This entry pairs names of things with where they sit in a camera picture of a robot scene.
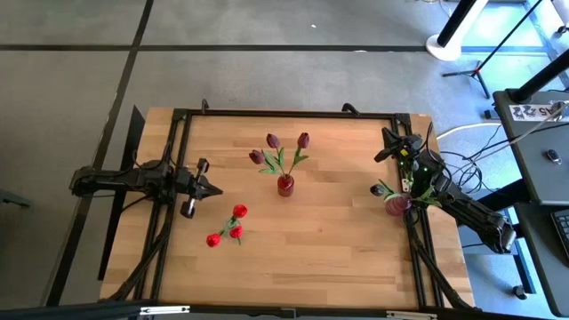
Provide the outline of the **black side panel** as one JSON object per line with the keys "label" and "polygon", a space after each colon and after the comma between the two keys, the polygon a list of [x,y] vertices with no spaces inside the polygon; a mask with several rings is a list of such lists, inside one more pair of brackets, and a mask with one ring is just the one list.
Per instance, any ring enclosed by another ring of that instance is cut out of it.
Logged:
{"label": "black side panel", "polygon": [[[144,125],[145,125],[145,119],[143,115],[136,106],[133,106],[130,117],[130,123],[126,134],[126,140],[124,143],[124,151],[120,165],[121,171],[126,169],[132,169],[132,167],[134,166],[134,160],[132,159],[132,155],[140,144],[140,139]],[[110,253],[112,251],[112,246],[114,243],[116,231],[118,228],[118,223],[124,205],[125,196],[126,196],[125,191],[117,191],[113,198],[111,212],[108,220],[108,228],[105,237],[105,243],[103,246],[103,252],[100,261],[100,268],[98,273],[99,281],[102,281],[106,274]]]}

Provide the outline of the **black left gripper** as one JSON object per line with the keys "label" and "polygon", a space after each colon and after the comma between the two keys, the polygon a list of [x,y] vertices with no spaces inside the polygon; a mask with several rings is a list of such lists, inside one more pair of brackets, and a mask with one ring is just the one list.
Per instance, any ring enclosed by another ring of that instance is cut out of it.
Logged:
{"label": "black left gripper", "polygon": [[196,201],[202,201],[210,196],[220,196],[223,194],[220,188],[214,186],[204,176],[209,168],[209,163],[205,158],[200,158],[197,164],[196,175],[190,179],[188,200],[182,204],[180,214],[185,218],[192,219],[195,215]]}

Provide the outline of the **grey furniture foot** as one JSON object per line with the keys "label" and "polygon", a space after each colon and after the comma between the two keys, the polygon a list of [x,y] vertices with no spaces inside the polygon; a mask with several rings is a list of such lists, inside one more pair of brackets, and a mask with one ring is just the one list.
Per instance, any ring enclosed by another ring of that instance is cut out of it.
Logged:
{"label": "grey furniture foot", "polygon": [[20,207],[29,208],[31,206],[31,201],[25,197],[0,188],[0,204],[16,204]]}

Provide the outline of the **black desk post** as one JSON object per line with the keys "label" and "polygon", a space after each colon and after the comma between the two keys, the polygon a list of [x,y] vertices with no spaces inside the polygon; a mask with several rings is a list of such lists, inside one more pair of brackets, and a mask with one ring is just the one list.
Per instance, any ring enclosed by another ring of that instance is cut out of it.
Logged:
{"label": "black desk post", "polygon": [[546,84],[551,82],[569,68],[569,49],[551,61],[548,66],[529,79],[525,84],[517,89],[507,89],[510,99],[514,102],[528,102]]}

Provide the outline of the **black keyboard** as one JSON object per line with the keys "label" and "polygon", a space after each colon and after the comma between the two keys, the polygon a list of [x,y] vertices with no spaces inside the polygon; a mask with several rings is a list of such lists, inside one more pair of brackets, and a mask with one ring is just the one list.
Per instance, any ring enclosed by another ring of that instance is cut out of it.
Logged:
{"label": "black keyboard", "polygon": [[569,260],[569,209],[551,213],[555,229],[560,238],[560,243]]}

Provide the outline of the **black aluminium table frame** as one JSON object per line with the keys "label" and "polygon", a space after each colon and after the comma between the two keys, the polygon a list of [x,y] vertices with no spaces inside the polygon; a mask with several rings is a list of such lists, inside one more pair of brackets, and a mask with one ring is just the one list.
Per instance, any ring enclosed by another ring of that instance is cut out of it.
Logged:
{"label": "black aluminium table frame", "polygon": [[[301,111],[193,111],[172,123],[168,108],[147,114],[138,158],[159,158],[172,143],[180,165],[209,161],[210,182],[223,194],[206,198],[187,219],[175,214],[163,264],[152,263],[142,287],[163,303],[278,308],[414,309],[434,304],[427,270],[413,259],[405,224],[388,215],[369,188],[399,185],[394,161],[375,163],[381,129],[395,121],[348,113]],[[260,173],[253,150],[274,154],[276,135],[285,174],[297,139],[309,134],[308,156],[292,173],[294,191],[277,192],[278,174]],[[248,213],[230,236],[210,248],[205,239],[223,229],[233,207]]]}

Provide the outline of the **pink ribbed glass vase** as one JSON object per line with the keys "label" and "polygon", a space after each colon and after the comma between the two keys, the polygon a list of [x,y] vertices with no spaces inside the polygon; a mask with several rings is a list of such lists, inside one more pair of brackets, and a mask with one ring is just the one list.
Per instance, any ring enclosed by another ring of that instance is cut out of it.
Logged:
{"label": "pink ribbed glass vase", "polygon": [[401,216],[411,207],[413,198],[406,193],[392,194],[384,199],[385,210],[392,216]]}

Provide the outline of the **black rig crossbar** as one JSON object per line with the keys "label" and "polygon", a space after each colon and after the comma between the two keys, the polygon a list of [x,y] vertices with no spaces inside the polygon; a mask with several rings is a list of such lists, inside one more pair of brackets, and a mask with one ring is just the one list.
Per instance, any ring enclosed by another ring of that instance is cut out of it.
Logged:
{"label": "black rig crossbar", "polygon": [[[126,317],[140,316],[140,308],[159,306],[153,300],[111,301],[96,303],[64,305],[56,307],[18,308],[0,310],[0,320],[117,320]],[[190,306],[190,312],[185,314],[223,314],[247,316],[279,317],[281,308],[275,307],[234,307],[234,306]],[[387,309],[355,309],[355,308],[296,308],[297,317],[326,316],[326,317],[363,317],[386,318]],[[547,320],[531,316],[515,316],[483,312],[475,309],[452,309],[425,307],[410,312],[436,314],[438,320]]]}

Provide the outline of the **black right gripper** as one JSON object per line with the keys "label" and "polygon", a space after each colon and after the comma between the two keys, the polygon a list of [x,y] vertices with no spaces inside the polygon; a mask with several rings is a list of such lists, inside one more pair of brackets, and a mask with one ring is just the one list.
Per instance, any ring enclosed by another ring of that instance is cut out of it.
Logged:
{"label": "black right gripper", "polygon": [[417,180],[423,183],[430,175],[438,170],[438,165],[430,158],[426,149],[426,142],[423,141],[422,149],[418,152],[409,153],[404,149],[403,137],[389,128],[381,129],[383,143],[393,145],[393,148],[384,148],[375,157],[374,161],[380,163],[389,157],[393,157],[402,173],[401,179],[408,179],[411,187]]}

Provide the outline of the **black tripod stand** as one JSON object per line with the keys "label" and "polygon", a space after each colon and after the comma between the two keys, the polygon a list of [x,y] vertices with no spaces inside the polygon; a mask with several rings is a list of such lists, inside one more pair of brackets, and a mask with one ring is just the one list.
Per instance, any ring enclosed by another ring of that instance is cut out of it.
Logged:
{"label": "black tripod stand", "polygon": [[508,32],[507,35],[494,47],[494,49],[489,53],[489,55],[482,61],[478,61],[476,66],[471,70],[464,70],[458,72],[451,72],[451,73],[444,73],[441,77],[452,77],[452,76],[468,76],[474,80],[477,80],[483,93],[487,99],[491,98],[491,94],[485,84],[485,81],[482,77],[481,70],[482,68],[489,62],[489,60],[501,49],[501,47],[513,36],[513,34],[519,29],[519,27],[528,19],[528,17],[535,11],[539,4],[541,4],[543,0],[537,0],[536,4],[534,4],[526,14],[520,19],[520,21]]}

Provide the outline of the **white printed label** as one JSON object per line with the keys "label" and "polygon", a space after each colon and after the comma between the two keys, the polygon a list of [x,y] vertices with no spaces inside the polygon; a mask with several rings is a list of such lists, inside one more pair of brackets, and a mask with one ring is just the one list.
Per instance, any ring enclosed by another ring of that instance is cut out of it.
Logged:
{"label": "white printed label", "polygon": [[557,109],[553,105],[509,105],[509,112],[518,122],[540,122],[552,115]]}

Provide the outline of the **white floor stand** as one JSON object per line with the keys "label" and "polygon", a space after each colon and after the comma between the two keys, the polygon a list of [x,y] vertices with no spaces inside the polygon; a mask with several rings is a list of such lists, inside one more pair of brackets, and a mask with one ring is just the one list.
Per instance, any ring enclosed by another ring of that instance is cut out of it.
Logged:
{"label": "white floor stand", "polygon": [[442,31],[427,39],[427,51],[438,60],[459,59],[465,35],[488,2],[489,0],[460,0]]}

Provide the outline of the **dark grey desk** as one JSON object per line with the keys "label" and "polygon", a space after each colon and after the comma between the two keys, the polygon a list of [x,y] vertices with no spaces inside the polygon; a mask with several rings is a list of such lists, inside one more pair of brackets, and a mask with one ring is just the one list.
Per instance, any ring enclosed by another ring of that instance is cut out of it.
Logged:
{"label": "dark grey desk", "polygon": [[[509,140],[524,138],[511,146],[519,171],[533,201],[544,205],[569,205],[569,93],[537,92],[525,104],[553,105],[557,110],[540,122],[518,122],[509,112],[512,101],[505,91],[493,94],[495,110]],[[562,158],[552,163],[546,151]]]}
{"label": "dark grey desk", "polygon": [[569,318],[569,260],[551,218],[569,207],[521,203],[514,208],[550,311]]}

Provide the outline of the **red glass vase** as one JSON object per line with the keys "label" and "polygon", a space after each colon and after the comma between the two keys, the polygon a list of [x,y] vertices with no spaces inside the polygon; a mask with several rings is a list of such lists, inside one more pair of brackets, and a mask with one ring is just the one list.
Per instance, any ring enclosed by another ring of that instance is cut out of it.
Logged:
{"label": "red glass vase", "polygon": [[282,197],[288,197],[294,191],[294,178],[290,174],[281,175],[277,179],[277,192]]}

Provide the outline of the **long silver bracket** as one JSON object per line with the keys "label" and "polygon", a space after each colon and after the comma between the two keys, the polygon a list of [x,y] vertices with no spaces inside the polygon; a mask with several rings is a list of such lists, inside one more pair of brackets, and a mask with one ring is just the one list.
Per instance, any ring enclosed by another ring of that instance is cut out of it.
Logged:
{"label": "long silver bracket", "polygon": [[140,308],[140,316],[156,316],[185,314],[190,312],[190,306],[146,306]]}
{"label": "long silver bracket", "polygon": [[387,310],[386,318],[395,318],[398,320],[438,320],[436,314],[400,310]]}

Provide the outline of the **red tulip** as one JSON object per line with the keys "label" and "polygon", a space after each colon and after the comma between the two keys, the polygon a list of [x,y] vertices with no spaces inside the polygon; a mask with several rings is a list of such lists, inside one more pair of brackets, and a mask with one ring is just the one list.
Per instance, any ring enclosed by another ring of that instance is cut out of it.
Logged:
{"label": "red tulip", "polygon": [[306,158],[308,158],[308,156],[305,156],[302,154],[302,150],[306,149],[309,146],[309,134],[307,132],[303,132],[299,138],[297,139],[297,148],[294,152],[294,157],[293,157],[293,163],[291,164],[291,167],[288,171],[288,174],[291,174],[294,167],[300,163],[301,161],[305,160]]}

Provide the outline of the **blue desk leg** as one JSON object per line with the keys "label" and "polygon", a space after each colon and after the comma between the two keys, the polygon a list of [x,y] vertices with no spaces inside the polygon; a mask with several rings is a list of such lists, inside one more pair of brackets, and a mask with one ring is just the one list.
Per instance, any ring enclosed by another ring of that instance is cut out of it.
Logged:
{"label": "blue desk leg", "polygon": [[509,217],[513,228],[516,232],[516,240],[512,246],[512,257],[515,262],[515,266],[517,269],[517,273],[519,275],[520,284],[523,285],[525,292],[528,294],[528,298],[530,295],[534,295],[537,293],[537,287],[535,283],[535,279],[533,276],[533,261],[531,256],[526,250],[525,246],[525,234],[520,227],[519,220],[517,217],[517,213],[514,207],[509,207],[505,213]]}

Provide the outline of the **black desk foot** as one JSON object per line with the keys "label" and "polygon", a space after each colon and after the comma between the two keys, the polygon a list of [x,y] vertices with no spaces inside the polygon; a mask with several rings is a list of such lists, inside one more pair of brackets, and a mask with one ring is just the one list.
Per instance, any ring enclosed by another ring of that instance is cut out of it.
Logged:
{"label": "black desk foot", "polygon": [[481,197],[478,202],[494,212],[499,212],[517,203],[530,203],[531,197],[525,182],[520,179]]}

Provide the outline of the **black tulip flower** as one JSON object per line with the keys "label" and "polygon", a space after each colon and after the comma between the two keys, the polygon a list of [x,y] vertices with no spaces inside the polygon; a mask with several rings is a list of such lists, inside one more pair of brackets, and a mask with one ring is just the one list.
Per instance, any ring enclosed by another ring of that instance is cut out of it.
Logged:
{"label": "black tulip flower", "polygon": [[420,196],[415,197],[413,201],[415,203],[425,204],[426,206],[434,205],[439,208],[442,207],[442,204],[437,200],[433,186],[428,187]]}
{"label": "black tulip flower", "polygon": [[370,187],[370,192],[374,196],[382,197],[385,202],[388,200],[397,198],[402,196],[401,193],[396,192],[393,188],[391,188],[387,183],[383,180],[379,180],[379,184],[372,185]]}

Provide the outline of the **purple tulip flower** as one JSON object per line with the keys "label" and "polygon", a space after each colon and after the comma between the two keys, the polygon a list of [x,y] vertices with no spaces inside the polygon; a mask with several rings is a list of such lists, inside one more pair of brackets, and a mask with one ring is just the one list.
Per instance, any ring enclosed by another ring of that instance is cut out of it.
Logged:
{"label": "purple tulip flower", "polygon": [[253,150],[249,154],[250,159],[254,164],[265,164],[266,169],[260,169],[260,173],[284,175],[284,169],[281,165],[280,159],[269,153],[268,151]]}
{"label": "purple tulip flower", "polygon": [[281,174],[285,175],[285,169],[283,167],[283,158],[282,158],[283,149],[280,147],[279,138],[276,135],[269,133],[266,137],[266,142],[268,146],[275,151],[274,154],[269,153],[271,161],[278,166]]}

